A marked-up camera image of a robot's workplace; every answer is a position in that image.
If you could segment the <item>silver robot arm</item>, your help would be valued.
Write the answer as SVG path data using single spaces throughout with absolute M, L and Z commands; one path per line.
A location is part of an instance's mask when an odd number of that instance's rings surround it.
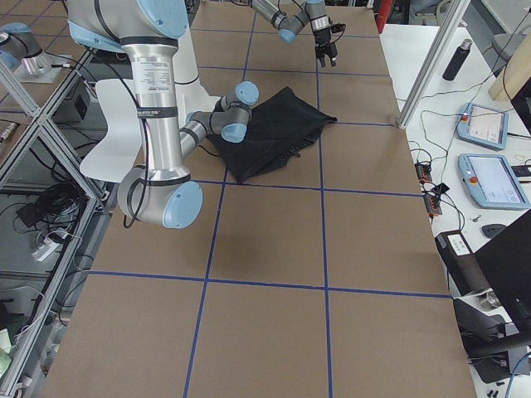
M 144 165 L 133 167 L 119 185 L 123 225 L 136 221 L 170 229 L 190 226 L 202 208 L 202 189 L 183 159 L 207 136 L 241 142 L 257 86 L 242 81 L 212 111 L 178 123 L 173 58 L 188 27 L 182 1 L 70 1 L 72 38 L 82 46 L 126 54 L 132 66 L 133 100 L 144 145 Z
M 326 66 L 327 56 L 332 67 L 336 66 L 338 56 L 334 33 L 344 32 L 346 25 L 343 23 L 333 24 L 329 17 L 325 1 L 305 1 L 300 10 L 290 16 L 280 10 L 279 5 L 271 1 L 257 0 L 246 2 L 259 15 L 265 18 L 278 32 L 282 40 L 291 43 L 297 35 L 309 25 L 314 35 L 315 57 L 322 67 Z

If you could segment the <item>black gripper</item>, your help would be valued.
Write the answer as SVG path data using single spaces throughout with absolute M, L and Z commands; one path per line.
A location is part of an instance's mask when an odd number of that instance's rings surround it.
M 332 42 L 332 28 L 331 26 L 314 30 L 314 50 L 315 55 L 318 56 L 318 61 L 321 67 L 326 66 L 326 61 L 324 56 L 329 56 L 330 65 L 337 65 L 337 49 L 335 44 Z

